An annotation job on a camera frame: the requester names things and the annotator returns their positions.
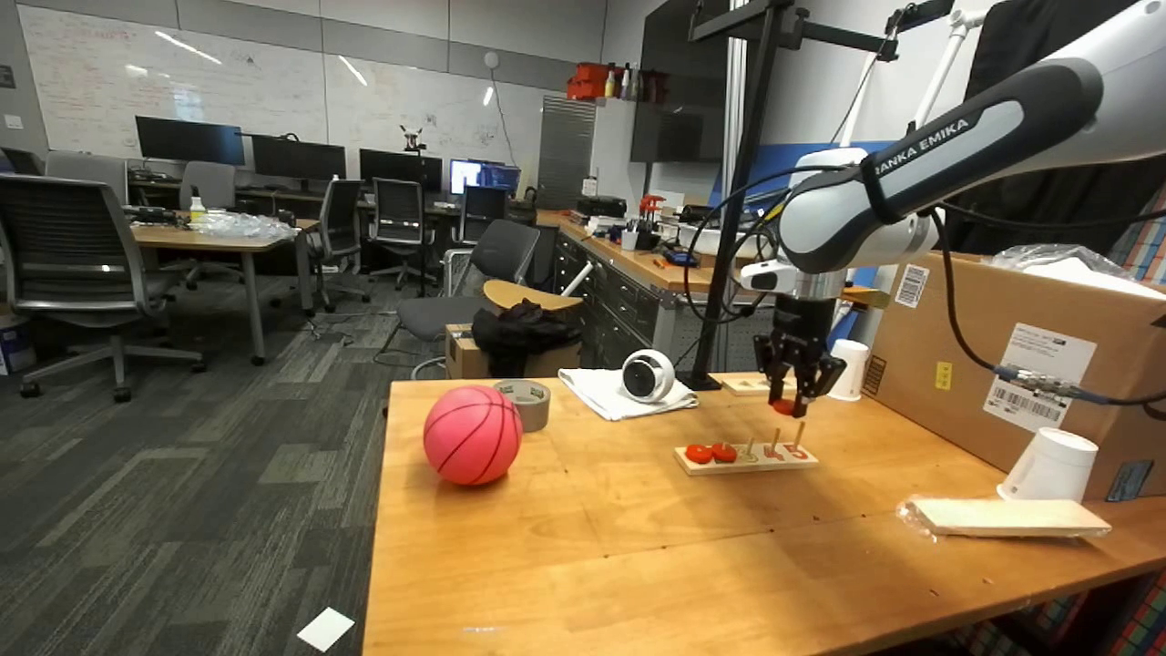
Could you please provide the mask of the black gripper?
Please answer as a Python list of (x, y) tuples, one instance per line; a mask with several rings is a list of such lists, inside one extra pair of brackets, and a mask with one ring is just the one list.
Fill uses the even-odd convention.
[(829, 355), (829, 318), (828, 300), (791, 300), (778, 295), (772, 305), (772, 328), (755, 338), (756, 367), (763, 372), (768, 406), (785, 413), (785, 401), (800, 401), (800, 417), (816, 396), (823, 396), (842, 375), (842, 361)]

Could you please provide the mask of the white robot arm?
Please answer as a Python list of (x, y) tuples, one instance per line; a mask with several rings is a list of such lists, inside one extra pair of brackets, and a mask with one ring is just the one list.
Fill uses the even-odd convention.
[(933, 244), (925, 206), (994, 177), (1161, 157), (1161, 81), (1166, 2), (1130, 0), (898, 142), (800, 177), (772, 229), (784, 277), (823, 277), (823, 287), (776, 291), (772, 333), (755, 338), (768, 406), (800, 418), (835, 385), (845, 361), (828, 333), (842, 273)]

